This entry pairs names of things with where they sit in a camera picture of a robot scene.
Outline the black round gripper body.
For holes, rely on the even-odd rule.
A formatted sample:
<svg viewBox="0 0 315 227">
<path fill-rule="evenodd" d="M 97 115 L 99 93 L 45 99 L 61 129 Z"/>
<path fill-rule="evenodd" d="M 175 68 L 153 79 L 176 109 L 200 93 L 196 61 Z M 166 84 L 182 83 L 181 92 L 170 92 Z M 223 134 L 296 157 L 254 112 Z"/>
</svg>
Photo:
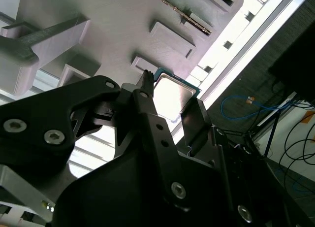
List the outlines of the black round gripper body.
<svg viewBox="0 0 315 227">
<path fill-rule="evenodd" d="M 53 214 L 55 227 L 234 227 L 213 168 L 180 155 L 188 212 L 162 197 L 155 173 L 138 152 L 120 156 L 69 185 Z"/>
</svg>

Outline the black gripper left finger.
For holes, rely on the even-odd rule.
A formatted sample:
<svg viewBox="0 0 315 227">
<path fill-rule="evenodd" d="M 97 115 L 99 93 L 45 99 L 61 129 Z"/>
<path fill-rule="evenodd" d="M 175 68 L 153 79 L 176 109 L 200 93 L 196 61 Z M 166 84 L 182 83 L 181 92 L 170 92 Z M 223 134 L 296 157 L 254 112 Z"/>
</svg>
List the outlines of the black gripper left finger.
<svg viewBox="0 0 315 227">
<path fill-rule="evenodd" d="M 35 187 L 44 185 L 64 170 L 79 138 L 113 126 L 123 148 L 116 158 L 138 152 L 165 201 L 188 212 L 187 181 L 167 123 L 156 112 L 153 86 L 149 71 L 132 92 L 95 76 L 1 106 L 1 164 Z"/>
</svg>

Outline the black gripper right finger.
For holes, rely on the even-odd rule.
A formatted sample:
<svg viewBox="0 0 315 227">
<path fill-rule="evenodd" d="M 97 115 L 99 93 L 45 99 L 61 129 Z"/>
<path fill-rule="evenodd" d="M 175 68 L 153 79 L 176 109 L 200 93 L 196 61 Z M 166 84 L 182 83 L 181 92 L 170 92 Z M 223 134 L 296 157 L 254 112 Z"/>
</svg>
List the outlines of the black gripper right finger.
<svg viewBox="0 0 315 227">
<path fill-rule="evenodd" d="M 256 148 L 232 145 L 212 124 L 203 102 L 192 99 L 181 113 L 189 156 L 210 165 L 201 209 L 206 227 L 311 227 L 313 222 L 284 190 Z"/>
</svg>

